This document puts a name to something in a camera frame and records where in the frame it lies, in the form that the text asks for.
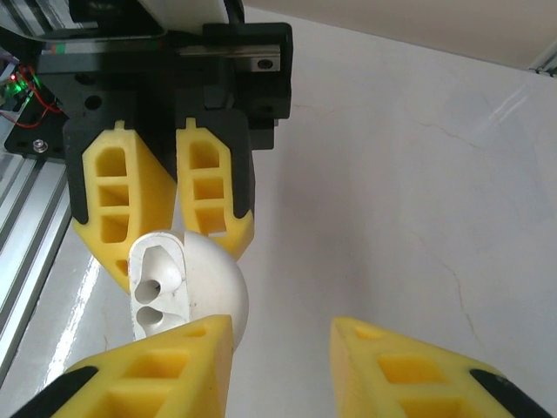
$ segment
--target white plastic object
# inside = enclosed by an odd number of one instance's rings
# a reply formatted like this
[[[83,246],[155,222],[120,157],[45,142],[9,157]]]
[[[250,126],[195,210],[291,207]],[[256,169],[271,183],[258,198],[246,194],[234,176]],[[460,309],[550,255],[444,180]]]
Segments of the white plastic object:
[[[139,0],[167,30],[201,34],[204,24],[228,24],[225,0]]]
[[[227,251],[186,231],[139,238],[129,258],[131,318],[136,340],[214,314],[232,317],[235,347],[244,335],[248,296],[244,275]]]

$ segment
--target white wall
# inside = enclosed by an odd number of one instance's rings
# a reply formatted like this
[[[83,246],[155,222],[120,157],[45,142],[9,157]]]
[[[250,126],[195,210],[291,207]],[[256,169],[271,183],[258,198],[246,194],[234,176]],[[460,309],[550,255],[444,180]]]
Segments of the white wall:
[[[557,40],[554,0],[245,0],[245,3],[521,69],[530,68]]]

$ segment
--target screw head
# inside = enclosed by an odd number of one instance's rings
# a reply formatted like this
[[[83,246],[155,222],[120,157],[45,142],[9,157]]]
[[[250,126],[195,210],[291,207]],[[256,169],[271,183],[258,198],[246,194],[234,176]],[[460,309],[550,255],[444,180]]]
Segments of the screw head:
[[[44,142],[42,139],[35,139],[33,141],[33,151],[42,154],[46,150],[49,149],[49,145]]]

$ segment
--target red wire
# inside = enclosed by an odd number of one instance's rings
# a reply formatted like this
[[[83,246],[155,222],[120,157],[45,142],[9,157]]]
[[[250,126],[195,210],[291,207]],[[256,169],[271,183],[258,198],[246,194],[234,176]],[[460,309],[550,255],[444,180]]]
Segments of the red wire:
[[[0,116],[3,116],[4,118],[8,119],[12,124],[14,124],[16,126],[19,126],[20,128],[33,129],[33,128],[36,128],[37,126],[39,126],[41,124],[41,122],[43,122],[43,119],[46,116],[46,114],[49,112],[49,110],[50,109],[44,109],[44,112],[41,115],[41,117],[39,118],[39,120],[32,125],[21,124],[21,123],[17,122],[12,116],[8,116],[7,114],[5,114],[3,111],[0,111]]]
[[[29,80],[27,79],[27,77],[25,76],[24,73],[24,68],[22,65],[19,66],[19,75],[21,76],[21,78],[24,80],[24,82],[29,86],[29,88],[35,93],[35,97],[37,98],[37,100],[39,101],[39,103],[41,105],[43,105],[44,108],[46,108],[47,110],[53,112],[53,113],[60,113],[62,112],[62,110],[58,109],[57,107],[52,107],[51,104],[46,104],[43,100],[43,98],[41,98],[41,95],[39,94],[37,88],[29,82]]]

